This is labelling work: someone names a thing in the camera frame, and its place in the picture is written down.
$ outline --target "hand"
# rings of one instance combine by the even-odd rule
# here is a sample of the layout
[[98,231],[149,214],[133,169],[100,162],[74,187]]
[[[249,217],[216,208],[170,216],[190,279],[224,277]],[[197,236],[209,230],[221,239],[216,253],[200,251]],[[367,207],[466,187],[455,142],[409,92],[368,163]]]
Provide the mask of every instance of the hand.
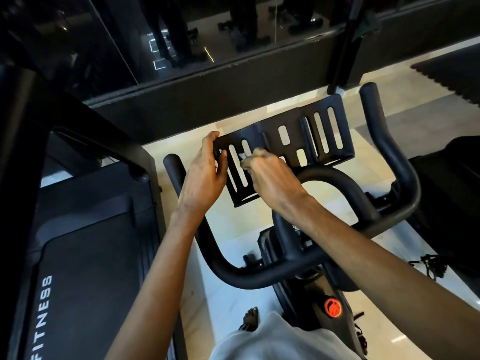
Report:
[[220,153],[218,169],[213,156],[213,140],[220,133],[212,131],[201,142],[201,149],[190,165],[178,198],[177,210],[194,220],[201,220],[219,198],[227,182],[227,151]]
[[265,203],[288,222],[298,224],[299,206],[314,198],[288,165],[267,150],[255,148],[253,154],[242,161],[241,167],[250,173],[253,187]]

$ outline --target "white shirt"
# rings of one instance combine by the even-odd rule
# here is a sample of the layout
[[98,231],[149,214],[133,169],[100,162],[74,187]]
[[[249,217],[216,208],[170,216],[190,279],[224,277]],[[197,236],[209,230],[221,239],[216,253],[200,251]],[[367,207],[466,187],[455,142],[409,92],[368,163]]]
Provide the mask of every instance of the white shirt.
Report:
[[303,331],[270,312],[254,332],[235,331],[210,360],[360,360],[332,331]]

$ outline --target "person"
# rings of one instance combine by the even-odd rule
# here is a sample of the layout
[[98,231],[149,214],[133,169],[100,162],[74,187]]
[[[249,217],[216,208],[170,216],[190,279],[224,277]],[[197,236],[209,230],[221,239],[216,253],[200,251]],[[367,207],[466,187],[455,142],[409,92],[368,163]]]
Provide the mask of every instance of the person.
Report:
[[[216,167],[213,131],[190,165],[158,253],[106,360],[165,359],[180,306],[195,230],[227,181],[227,152]],[[434,280],[367,240],[303,188],[279,157],[255,149],[242,162],[255,191],[274,211],[329,254],[387,318],[434,360],[480,359],[480,313]],[[268,315],[253,332],[237,331],[210,359],[332,359],[359,357],[332,332],[306,332]]]

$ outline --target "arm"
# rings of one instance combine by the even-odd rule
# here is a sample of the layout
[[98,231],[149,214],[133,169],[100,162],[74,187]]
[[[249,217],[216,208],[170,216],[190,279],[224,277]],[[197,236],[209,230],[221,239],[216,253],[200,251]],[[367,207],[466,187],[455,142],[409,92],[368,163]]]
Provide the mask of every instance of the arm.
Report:
[[480,359],[480,312],[327,211],[285,162],[255,149],[242,166],[274,211],[320,245],[432,359]]
[[203,139],[191,163],[147,277],[105,360],[165,359],[180,309],[187,260],[195,230],[218,199],[227,181],[227,152],[220,154],[216,172],[213,140]]

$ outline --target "black handlebar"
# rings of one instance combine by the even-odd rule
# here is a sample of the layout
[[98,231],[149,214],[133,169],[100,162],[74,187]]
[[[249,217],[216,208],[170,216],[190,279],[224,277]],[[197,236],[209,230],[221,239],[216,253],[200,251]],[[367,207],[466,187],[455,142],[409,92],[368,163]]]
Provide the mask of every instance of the black handlebar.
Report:
[[[306,166],[297,172],[297,177],[302,183],[324,181],[338,188],[357,215],[358,222],[352,227],[373,238],[413,213],[420,201],[420,183],[415,170],[388,131],[377,86],[374,83],[363,85],[360,97],[371,138],[396,177],[389,193],[396,196],[396,202],[377,211],[353,179],[330,166]],[[163,163],[175,192],[180,195],[186,176],[180,157],[169,154]],[[292,239],[295,238],[293,226],[276,212],[273,212],[273,224],[285,256],[271,265],[256,269],[237,268],[223,257],[205,217],[195,239],[210,269],[225,283],[241,289],[268,287],[330,260],[318,245],[305,249],[298,239]]]

